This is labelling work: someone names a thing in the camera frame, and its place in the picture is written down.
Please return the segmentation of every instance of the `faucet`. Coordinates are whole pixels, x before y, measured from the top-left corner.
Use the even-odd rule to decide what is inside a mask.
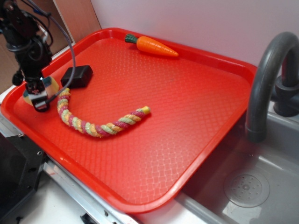
[[[274,111],[284,117],[299,113],[299,40],[290,32],[278,34],[263,54],[252,84],[246,114],[245,133],[248,140],[266,138],[270,100]]]

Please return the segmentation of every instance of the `drain cover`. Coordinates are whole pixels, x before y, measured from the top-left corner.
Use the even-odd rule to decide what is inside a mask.
[[[267,179],[260,173],[251,169],[241,169],[227,176],[224,192],[232,203],[244,208],[253,208],[267,200],[270,187]]]

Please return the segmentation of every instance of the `sink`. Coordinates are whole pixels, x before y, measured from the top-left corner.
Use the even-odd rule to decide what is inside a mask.
[[[268,113],[267,139],[245,138],[245,116],[196,171],[182,192],[220,223],[297,223],[299,123]]]

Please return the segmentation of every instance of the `rope toy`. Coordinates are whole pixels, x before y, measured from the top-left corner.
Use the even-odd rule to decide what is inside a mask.
[[[118,121],[99,126],[80,120],[69,111],[70,96],[71,93],[69,88],[66,88],[59,94],[57,102],[59,117],[67,126],[93,137],[103,138],[116,135],[118,132],[129,128],[131,125],[136,124],[136,122],[141,121],[142,118],[150,114],[150,108],[145,106],[125,115]]]

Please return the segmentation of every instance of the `tray rim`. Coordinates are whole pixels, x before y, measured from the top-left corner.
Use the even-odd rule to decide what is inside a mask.
[[[81,41],[76,43],[74,45],[74,51],[77,55],[84,49],[86,49],[88,46],[92,45],[94,42],[105,39],[105,38],[115,38],[115,35],[119,33],[132,33],[135,34],[137,37],[142,36],[142,34],[135,33],[132,31],[127,31],[120,28],[106,28],[99,31],[96,31],[87,37],[83,38]],[[239,75],[242,78],[244,78],[249,85],[252,85],[254,74],[256,72],[256,66],[251,65],[247,62],[239,61],[237,59],[233,59],[230,57],[218,55],[215,53],[211,53],[208,51],[195,49],[192,47],[188,47],[185,45],[181,45],[178,43],[173,43],[165,40],[161,40],[159,38],[155,38],[156,40],[164,43],[165,45],[173,48],[174,50],[179,49],[180,57],[195,61],[213,68],[218,68],[227,72],[231,72],[233,74]],[[50,66],[43,69],[44,76],[50,75],[55,68],[62,66],[65,63],[65,60],[71,60],[71,53],[70,50],[67,50],[62,55],[55,58]],[[34,142],[38,144],[40,147],[43,147],[43,144],[45,143],[45,139],[42,139],[41,136],[33,131],[30,130],[29,127],[27,127],[18,117],[15,116],[15,114],[11,114],[10,109],[14,107],[14,103],[22,96],[23,91],[25,90],[25,84],[23,83],[21,86],[15,87],[12,89],[8,95],[4,98],[0,109],[2,114],[10,120],[14,125],[16,125],[21,131],[23,131],[26,135],[28,135],[31,139],[34,139]],[[247,109],[247,103],[243,102],[241,106],[231,115],[231,117],[225,122],[225,124],[220,128],[218,132],[225,131],[226,133],[231,129],[231,127],[237,122],[237,120],[244,114],[244,112]],[[110,203],[115,208],[122,210],[125,213],[143,213],[148,212],[151,210],[154,210],[169,200],[173,199],[175,195],[180,191],[180,189],[183,187],[183,183],[186,183],[188,179],[192,176],[192,174],[198,169],[198,167],[204,162],[204,160],[211,154],[211,152],[214,150],[215,145],[217,145],[224,136],[218,136],[216,134],[206,145],[204,150],[194,159],[194,161],[189,165],[189,167],[182,173],[182,175],[175,181],[175,183],[171,186],[171,188],[160,198],[144,203],[144,204],[133,204],[128,201],[126,201],[123,197],[118,195],[116,192],[112,191],[105,183],[97,180],[95,181],[95,178],[92,178],[90,173],[86,173],[83,169],[79,169],[76,166],[73,166],[73,163],[75,161],[56,161],[61,166],[63,166],[66,170],[68,170],[70,173],[73,174],[75,171],[77,177],[80,181],[82,181],[84,184],[86,184],[89,188],[91,188],[95,193],[97,193],[100,197],[104,198],[108,203]],[[67,154],[64,154],[55,144],[48,141],[47,142],[48,148],[51,148],[52,150],[58,151],[56,152],[56,157],[59,155],[63,157],[68,157]]]

